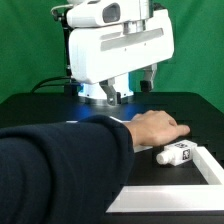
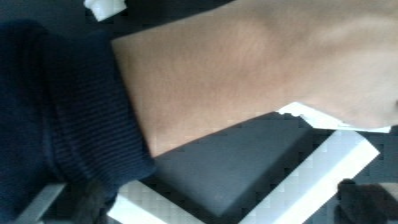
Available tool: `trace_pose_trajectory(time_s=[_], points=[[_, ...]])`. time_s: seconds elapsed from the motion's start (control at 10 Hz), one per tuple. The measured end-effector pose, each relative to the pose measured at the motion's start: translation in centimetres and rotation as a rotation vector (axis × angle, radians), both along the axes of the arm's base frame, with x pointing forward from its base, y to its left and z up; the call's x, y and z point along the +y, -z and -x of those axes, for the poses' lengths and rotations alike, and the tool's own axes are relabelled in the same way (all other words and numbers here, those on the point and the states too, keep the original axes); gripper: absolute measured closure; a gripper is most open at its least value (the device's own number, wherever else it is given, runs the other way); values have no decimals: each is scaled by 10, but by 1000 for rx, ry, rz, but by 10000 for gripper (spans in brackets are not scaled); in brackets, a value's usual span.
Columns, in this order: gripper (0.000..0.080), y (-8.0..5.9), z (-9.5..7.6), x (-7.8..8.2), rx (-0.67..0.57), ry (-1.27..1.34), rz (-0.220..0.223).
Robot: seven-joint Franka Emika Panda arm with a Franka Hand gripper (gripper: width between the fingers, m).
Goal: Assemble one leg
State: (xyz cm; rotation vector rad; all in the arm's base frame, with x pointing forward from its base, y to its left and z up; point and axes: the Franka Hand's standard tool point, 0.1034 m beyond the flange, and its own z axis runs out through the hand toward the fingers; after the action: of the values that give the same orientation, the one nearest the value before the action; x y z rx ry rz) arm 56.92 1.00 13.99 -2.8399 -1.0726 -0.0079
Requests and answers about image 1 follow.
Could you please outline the person's bare hand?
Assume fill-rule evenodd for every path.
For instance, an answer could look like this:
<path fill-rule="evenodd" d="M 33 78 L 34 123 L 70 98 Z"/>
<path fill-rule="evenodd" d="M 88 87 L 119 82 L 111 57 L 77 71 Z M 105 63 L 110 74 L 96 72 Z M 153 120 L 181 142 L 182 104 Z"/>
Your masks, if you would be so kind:
<path fill-rule="evenodd" d="M 137 114 L 125 126 L 131 133 L 134 147 L 166 145 L 190 132 L 187 125 L 178 125 L 165 111 L 150 110 Z"/>

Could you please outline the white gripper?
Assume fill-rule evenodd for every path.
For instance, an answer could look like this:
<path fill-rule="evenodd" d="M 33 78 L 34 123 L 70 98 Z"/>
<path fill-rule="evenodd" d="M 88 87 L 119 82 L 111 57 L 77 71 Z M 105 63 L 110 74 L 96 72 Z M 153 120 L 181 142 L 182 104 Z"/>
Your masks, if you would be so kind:
<path fill-rule="evenodd" d="M 69 37 L 70 66 L 73 77 L 81 83 L 99 83 L 107 103 L 116 106 L 121 96 L 110 79 L 144 68 L 140 81 L 142 92 L 154 88 L 155 63 L 172 57 L 173 31 L 168 10 L 156 10 L 142 32 L 124 34 L 122 25 L 81 28 Z"/>

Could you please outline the dark blue sleeved forearm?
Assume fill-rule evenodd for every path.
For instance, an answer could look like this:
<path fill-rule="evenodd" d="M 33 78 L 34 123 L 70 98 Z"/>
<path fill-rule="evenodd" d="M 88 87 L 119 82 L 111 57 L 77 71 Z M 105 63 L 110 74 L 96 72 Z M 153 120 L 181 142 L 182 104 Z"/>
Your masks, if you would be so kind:
<path fill-rule="evenodd" d="M 0 224 L 99 224 L 134 161 L 105 116 L 0 130 Z"/>

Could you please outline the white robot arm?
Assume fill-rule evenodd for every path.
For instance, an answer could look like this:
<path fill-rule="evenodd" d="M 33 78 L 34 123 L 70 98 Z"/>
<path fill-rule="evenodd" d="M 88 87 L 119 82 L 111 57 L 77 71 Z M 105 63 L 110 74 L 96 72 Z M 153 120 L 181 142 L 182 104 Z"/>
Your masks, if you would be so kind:
<path fill-rule="evenodd" d="M 129 74 L 141 69 L 143 92 L 153 89 L 157 64 L 172 57 L 168 10 L 153 0 L 66 0 L 51 13 L 67 31 L 71 77 L 85 103 L 118 105 L 133 98 Z"/>

